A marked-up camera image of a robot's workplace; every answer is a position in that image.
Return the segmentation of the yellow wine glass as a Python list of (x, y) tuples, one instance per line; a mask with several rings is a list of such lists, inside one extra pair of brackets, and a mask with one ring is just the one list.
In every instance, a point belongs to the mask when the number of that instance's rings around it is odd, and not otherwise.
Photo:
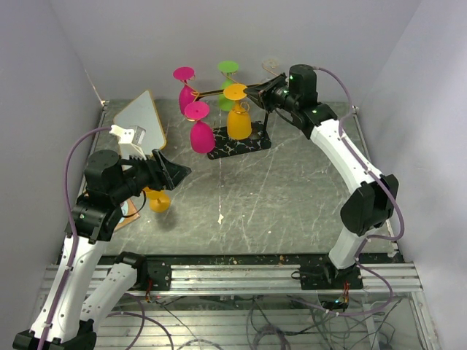
[(151, 211), (162, 213), (170, 207), (170, 198), (163, 190), (157, 191), (151, 190), (149, 187), (145, 187), (143, 191), (149, 201)]
[(242, 100), (247, 97), (247, 94), (244, 93), (246, 87), (246, 85), (234, 83), (223, 91), (227, 99), (234, 101), (227, 117), (227, 134), (234, 140), (247, 139), (252, 133), (250, 107), (242, 105)]

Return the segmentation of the pink wine glass front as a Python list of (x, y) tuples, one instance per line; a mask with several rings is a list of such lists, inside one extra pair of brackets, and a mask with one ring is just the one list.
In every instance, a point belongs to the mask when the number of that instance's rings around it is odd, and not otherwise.
[(185, 107), (185, 117), (193, 122), (190, 131), (190, 143), (193, 151), (207, 154), (215, 148), (215, 136), (211, 127), (204, 122), (210, 113), (209, 105), (203, 101), (194, 101)]

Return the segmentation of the pink wine glass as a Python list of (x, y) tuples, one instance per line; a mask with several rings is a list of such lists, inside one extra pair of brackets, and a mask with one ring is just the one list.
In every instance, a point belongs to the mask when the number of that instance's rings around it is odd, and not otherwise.
[(211, 127), (204, 122), (210, 113), (209, 105), (203, 101), (194, 101), (185, 107), (185, 117), (193, 122), (190, 131), (190, 143), (193, 151), (207, 154), (215, 148), (215, 136)]
[(185, 114), (186, 106), (196, 99), (197, 92), (189, 85), (189, 81), (193, 80), (195, 76), (195, 70), (189, 66), (181, 66), (173, 72), (173, 77), (183, 84), (178, 98), (180, 113), (182, 115)]

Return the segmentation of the pink wine glass back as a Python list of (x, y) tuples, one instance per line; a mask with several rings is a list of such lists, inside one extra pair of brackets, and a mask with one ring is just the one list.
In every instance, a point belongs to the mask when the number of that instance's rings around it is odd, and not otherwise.
[(182, 115), (185, 114), (186, 106), (196, 99), (197, 92), (189, 85), (189, 81), (193, 80), (195, 76), (195, 70), (189, 66), (181, 66), (173, 72), (173, 77), (183, 84), (178, 98), (180, 113)]

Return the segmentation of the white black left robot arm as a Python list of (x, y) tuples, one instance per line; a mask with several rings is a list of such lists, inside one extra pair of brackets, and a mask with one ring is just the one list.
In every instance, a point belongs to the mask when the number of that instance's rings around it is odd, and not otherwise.
[(107, 277), (88, 292), (93, 273), (120, 219), (121, 205), (144, 188), (173, 190), (191, 172), (157, 149), (125, 160), (112, 150), (94, 152), (85, 167), (86, 192), (72, 209), (63, 257), (49, 295), (31, 328), (19, 332), (14, 349), (93, 349), (97, 330), (117, 301), (149, 279), (146, 258), (124, 252)]

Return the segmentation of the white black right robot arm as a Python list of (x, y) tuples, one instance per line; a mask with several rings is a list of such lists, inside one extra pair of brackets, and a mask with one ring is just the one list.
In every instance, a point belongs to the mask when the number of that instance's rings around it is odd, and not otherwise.
[(392, 217), (398, 180), (373, 166), (345, 133), (344, 119), (319, 102), (318, 71), (317, 67), (297, 64), (288, 74), (246, 87), (244, 93), (266, 112), (287, 112), (290, 123), (322, 150), (349, 190), (340, 211), (343, 228), (328, 254), (331, 265), (321, 272), (323, 283), (335, 289), (347, 280), (346, 269), (355, 265), (372, 233)]

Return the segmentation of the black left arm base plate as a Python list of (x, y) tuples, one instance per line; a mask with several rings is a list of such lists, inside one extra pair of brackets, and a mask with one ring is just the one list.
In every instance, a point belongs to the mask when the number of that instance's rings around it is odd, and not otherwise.
[(128, 253), (122, 260), (136, 271), (136, 282), (131, 290), (168, 291), (171, 286), (171, 267), (162, 260)]

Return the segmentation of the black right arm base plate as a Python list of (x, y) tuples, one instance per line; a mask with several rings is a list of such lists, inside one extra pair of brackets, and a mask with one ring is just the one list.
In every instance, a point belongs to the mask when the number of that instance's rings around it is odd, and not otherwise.
[(337, 269), (326, 254), (299, 255), (299, 268), (290, 277), (300, 282), (302, 290), (362, 289), (360, 269), (351, 265)]

